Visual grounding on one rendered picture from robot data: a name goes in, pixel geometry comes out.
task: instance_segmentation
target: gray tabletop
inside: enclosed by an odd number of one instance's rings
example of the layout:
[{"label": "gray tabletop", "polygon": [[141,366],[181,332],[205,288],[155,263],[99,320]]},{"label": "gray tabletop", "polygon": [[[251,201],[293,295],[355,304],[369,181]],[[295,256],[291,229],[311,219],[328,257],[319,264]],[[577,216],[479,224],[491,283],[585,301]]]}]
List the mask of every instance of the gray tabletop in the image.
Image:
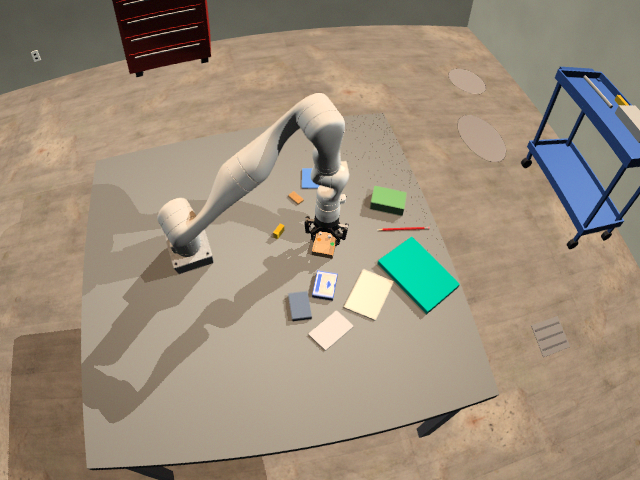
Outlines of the gray tabletop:
[{"label": "gray tabletop", "polygon": [[[181,275],[159,209],[184,197],[198,212],[220,166],[264,128],[97,163],[82,297],[88,468],[312,447],[498,394],[462,285],[428,314],[395,283],[376,321],[343,308],[362,269],[389,278],[378,259],[410,236],[458,279],[384,115],[345,121],[351,176],[340,221],[349,233],[333,259],[311,255],[304,232],[316,190],[300,188],[301,169],[313,166],[301,131],[269,178],[206,229],[213,265]],[[369,208],[375,185],[407,192],[404,215]],[[280,223],[284,233],[272,238]],[[431,230],[377,232],[422,225]],[[338,274],[335,298],[311,298],[313,318],[292,322],[287,294],[310,293],[316,270]],[[353,328],[324,351],[309,332],[336,310]]]}]

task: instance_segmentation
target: cart handle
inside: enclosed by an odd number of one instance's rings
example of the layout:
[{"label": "cart handle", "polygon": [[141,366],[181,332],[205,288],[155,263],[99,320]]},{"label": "cart handle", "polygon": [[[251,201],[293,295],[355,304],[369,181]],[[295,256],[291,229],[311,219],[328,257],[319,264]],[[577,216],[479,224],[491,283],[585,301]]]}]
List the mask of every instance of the cart handle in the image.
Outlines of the cart handle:
[{"label": "cart handle", "polygon": [[607,100],[607,97],[605,97],[602,92],[600,91],[600,89],[598,87],[596,87],[593,82],[591,80],[589,80],[589,77],[587,77],[586,75],[583,76],[582,78],[584,78],[587,82],[589,82],[589,85],[591,85],[591,87],[596,91],[596,93],[598,95],[600,95],[600,98],[604,100],[604,103],[607,104],[607,106],[609,108],[613,107],[613,105],[611,104],[611,102],[609,100]]}]

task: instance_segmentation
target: drawer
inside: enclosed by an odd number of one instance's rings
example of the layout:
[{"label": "drawer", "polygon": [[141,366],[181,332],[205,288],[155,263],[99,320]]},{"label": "drawer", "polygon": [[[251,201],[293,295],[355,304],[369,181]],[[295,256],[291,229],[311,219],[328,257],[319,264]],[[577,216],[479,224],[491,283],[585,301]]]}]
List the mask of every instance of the drawer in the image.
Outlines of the drawer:
[{"label": "drawer", "polygon": [[202,0],[114,0],[113,8],[116,11],[116,18],[123,20],[202,3]]},{"label": "drawer", "polygon": [[153,33],[143,33],[127,37],[122,41],[124,51],[129,57],[150,50],[177,47],[194,40],[210,41],[205,22],[193,25],[182,25]]},{"label": "drawer", "polygon": [[137,73],[166,65],[209,58],[210,56],[211,43],[208,40],[196,41],[177,47],[166,47],[147,53],[127,55],[127,65],[129,73]]},{"label": "drawer", "polygon": [[118,21],[122,39],[143,33],[155,33],[167,28],[192,25],[207,21],[202,5],[185,5],[183,7],[161,10],[152,14],[127,17]]}]

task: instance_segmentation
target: drawer handle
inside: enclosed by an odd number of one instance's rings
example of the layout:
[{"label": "drawer handle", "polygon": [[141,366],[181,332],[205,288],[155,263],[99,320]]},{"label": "drawer handle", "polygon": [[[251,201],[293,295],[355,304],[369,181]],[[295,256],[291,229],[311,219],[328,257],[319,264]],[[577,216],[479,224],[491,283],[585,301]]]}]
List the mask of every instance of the drawer handle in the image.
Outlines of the drawer handle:
[{"label": "drawer handle", "polygon": [[145,53],[144,55],[136,55],[133,58],[142,58],[142,57],[148,57],[149,55],[156,55],[158,53],[164,53],[164,52],[170,52],[171,50],[180,50],[181,48],[189,48],[189,47],[196,47],[200,45],[200,43],[193,43],[191,45],[184,45],[182,47],[175,47],[175,48],[167,48],[166,50],[160,50],[159,52],[153,52],[153,53]]},{"label": "drawer handle", "polygon": [[138,20],[131,20],[131,21],[127,22],[127,23],[143,22],[145,20],[151,20],[152,18],[166,17],[167,15],[175,15],[176,13],[184,13],[184,12],[192,12],[194,10],[195,10],[195,8],[187,8],[186,10],[180,10],[178,12],[163,13],[161,15],[154,15],[153,17],[145,17],[145,18],[140,18]]},{"label": "drawer handle", "polygon": [[134,38],[131,41],[132,42],[136,42],[138,40],[144,40],[145,38],[157,37],[158,35],[166,35],[167,33],[175,33],[175,32],[183,32],[185,30],[193,30],[194,28],[198,28],[198,26],[196,25],[195,27],[179,28],[178,30],[169,30],[168,32],[154,33],[153,35],[146,35],[144,37]]}]

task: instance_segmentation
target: wooden floor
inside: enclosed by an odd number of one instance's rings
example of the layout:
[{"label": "wooden floor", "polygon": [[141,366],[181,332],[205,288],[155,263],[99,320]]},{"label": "wooden floor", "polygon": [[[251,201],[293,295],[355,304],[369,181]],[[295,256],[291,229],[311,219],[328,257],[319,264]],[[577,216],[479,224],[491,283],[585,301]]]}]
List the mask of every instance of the wooden floor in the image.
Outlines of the wooden floor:
[{"label": "wooden floor", "polygon": [[[486,92],[453,86],[454,68]],[[49,478],[7,472],[13,341],[80,328],[95,162],[267,127],[315,92],[393,127],[500,395],[430,437],[413,426],[264,457],[268,478],[640,479],[640,269],[627,246],[614,232],[567,249],[575,229],[560,201],[535,162],[520,165],[541,115],[468,28],[375,26],[218,41],[207,64],[136,78],[123,61],[0,97],[0,480]],[[462,142],[468,114],[502,135],[502,162]],[[554,316],[570,348],[543,358],[531,325]]]}]

